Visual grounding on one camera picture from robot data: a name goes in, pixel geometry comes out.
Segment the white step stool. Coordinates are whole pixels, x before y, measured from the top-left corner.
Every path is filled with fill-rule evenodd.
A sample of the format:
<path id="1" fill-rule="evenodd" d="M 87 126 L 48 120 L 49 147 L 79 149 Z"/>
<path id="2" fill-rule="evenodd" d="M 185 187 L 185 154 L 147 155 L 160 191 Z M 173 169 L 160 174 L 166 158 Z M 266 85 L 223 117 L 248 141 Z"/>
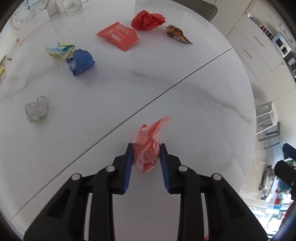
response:
<path id="1" fill-rule="evenodd" d="M 278 123 L 278 112 L 275 104 L 270 101 L 256 106 L 256 135 L 269 130 Z"/>

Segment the grey printed paper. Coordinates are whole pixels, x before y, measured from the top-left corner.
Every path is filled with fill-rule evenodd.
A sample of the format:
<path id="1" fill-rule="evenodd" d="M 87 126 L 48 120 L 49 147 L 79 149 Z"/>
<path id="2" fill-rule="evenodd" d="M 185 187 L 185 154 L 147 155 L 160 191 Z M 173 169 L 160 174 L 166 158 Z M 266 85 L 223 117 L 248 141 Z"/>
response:
<path id="1" fill-rule="evenodd" d="M 35 102 L 30 102 L 25 105 L 25 113 L 27 120 L 30 123 L 39 121 L 47 114 L 49 99 L 46 96 L 39 96 Z"/>

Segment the grey step stool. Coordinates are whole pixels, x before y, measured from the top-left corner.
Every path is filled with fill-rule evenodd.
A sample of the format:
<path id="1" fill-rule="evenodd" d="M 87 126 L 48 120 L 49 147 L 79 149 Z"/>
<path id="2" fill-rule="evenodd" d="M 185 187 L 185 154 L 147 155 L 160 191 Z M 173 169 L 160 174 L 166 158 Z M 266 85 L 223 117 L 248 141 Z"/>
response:
<path id="1" fill-rule="evenodd" d="M 263 143 L 263 148 L 270 149 L 282 142 L 282 128 L 281 122 L 278 121 L 276 125 L 271 126 L 264 132 L 258 135 L 259 142 Z"/>

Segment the clear glass cup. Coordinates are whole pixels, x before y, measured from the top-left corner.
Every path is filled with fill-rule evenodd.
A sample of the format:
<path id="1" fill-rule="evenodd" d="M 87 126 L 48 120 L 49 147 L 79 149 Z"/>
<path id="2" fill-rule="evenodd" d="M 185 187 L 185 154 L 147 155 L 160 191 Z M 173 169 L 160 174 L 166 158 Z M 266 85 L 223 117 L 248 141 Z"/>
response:
<path id="1" fill-rule="evenodd" d="M 58 0 L 55 1 L 59 13 L 69 14 L 73 11 L 82 9 L 88 0 Z"/>

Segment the grey dining chair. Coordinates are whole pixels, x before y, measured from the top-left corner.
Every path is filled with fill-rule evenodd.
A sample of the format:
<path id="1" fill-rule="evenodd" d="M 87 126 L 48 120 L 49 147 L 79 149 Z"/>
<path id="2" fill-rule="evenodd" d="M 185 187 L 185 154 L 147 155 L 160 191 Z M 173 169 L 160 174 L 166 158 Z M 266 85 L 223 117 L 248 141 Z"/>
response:
<path id="1" fill-rule="evenodd" d="M 175 0 L 175 2 L 193 10 L 207 21 L 212 20 L 218 12 L 218 9 L 214 4 L 202 0 Z"/>

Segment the red orange snack packet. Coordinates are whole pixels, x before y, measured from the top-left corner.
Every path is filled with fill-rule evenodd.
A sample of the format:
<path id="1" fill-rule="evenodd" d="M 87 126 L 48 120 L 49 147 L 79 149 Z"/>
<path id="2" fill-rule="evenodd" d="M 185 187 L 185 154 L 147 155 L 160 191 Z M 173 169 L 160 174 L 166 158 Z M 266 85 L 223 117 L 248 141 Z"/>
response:
<path id="1" fill-rule="evenodd" d="M 122 51 L 127 51 L 138 41 L 136 31 L 116 22 L 96 34 L 98 37 L 106 39 Z"/>

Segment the blue paper ball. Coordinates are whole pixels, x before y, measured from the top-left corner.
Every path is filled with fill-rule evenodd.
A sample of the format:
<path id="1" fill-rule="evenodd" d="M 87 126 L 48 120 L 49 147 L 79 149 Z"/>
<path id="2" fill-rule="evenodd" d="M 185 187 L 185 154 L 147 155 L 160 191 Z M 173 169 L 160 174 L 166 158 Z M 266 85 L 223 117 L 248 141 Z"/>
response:
<path id="1" fill-rule="evenodd" d="M 82 49 L 75 50 L 72 57 L 66 59 L 66 63 L 74 76 L 79 75 L 95 65 L 92 55 Z"/>

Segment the yellow blue paper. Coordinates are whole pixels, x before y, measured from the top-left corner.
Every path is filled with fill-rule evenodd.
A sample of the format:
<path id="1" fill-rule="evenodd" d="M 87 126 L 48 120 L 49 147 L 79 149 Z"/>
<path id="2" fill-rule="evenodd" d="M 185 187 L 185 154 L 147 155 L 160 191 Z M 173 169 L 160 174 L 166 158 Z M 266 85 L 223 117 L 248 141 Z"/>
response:
<path id="1" fill-rule="evenodd" d="M 60 57 L 62 60 L 66 60 L 70 53 L 75 49 L 74 44 L 62 44 L 58 43 L 55 48 L 46 48 L 45 51 L 53 58 Z"/>

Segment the brown snack wrapper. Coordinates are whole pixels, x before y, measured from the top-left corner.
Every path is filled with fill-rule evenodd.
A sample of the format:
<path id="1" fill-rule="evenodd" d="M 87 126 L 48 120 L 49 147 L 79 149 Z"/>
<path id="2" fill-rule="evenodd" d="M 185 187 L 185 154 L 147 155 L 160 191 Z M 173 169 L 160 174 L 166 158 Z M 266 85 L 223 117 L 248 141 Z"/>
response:
<path id="1" fill-rule="evenodd" d="M 190 41 L 185 37 L 183 31 L 182 31 L 180 28 L 178 28 L 178 27 L 176 27 L 176 26 L 174 26 L 174 25 L 168 25 L 168 26 L 166 27 L 166 33 L 167 33 L 170 37 L 174 38 L 175 40 L 178 40 L 178 41 L 180 41 L 180 42 L 183 42 L 183 43 L 186 43 L 186 44 L 189 44 L 189 45 L 192 44 L 192 42 L 190 42 Z"/>

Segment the round white wall clock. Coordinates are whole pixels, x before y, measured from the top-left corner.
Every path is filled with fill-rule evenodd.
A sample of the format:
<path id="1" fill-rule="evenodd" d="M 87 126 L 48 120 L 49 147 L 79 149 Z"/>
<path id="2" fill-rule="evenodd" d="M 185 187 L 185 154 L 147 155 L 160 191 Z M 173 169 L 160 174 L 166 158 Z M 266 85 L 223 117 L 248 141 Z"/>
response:
<path id="1" fill-rule="evenodd" d="M 34 18 L 48 6 L 49 0 L 23 1 L 10 17 L 12 28 L 19 30 L 30 19 Z"/>

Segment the red paper ball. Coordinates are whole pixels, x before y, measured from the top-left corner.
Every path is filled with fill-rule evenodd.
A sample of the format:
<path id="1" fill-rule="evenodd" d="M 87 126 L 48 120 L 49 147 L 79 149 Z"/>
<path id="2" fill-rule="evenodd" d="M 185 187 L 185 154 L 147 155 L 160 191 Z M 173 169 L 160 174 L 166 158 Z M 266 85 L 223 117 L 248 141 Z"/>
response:
<path id="1" fill-rule="evenodd" d="M 151 31 L 166 22 L 161 14 L 150 14 L 142 10 L 132 19 L 132 27 L 138 31 Z"/>

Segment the white drawer cabinet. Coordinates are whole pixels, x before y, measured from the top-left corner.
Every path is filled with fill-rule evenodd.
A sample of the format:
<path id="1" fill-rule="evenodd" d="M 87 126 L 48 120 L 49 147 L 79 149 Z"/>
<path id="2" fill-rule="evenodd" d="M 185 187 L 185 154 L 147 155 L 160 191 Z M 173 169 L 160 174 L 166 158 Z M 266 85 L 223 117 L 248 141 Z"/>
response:
<path id="1" fill-rule="evenodd" d="M 290 77 L 287 65 L 272 41 L 246 15 L 241 16 L 227 40 L 258 81 L 272 72 Z"/>

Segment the pink paper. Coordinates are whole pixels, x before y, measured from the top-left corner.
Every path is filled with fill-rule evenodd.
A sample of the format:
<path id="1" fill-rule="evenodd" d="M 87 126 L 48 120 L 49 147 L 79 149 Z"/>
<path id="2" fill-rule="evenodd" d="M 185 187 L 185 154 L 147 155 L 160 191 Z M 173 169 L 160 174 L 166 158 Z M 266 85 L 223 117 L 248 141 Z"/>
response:
<path id="1" fill-rule="evenodd" d="M 164 116 L 151 125 L 142 125 L 133 138 L 134 160 L 142 173 L 149 172 L 157 164 L 160 154 L 162 132 L 171 120 L 171 116 Z"/>

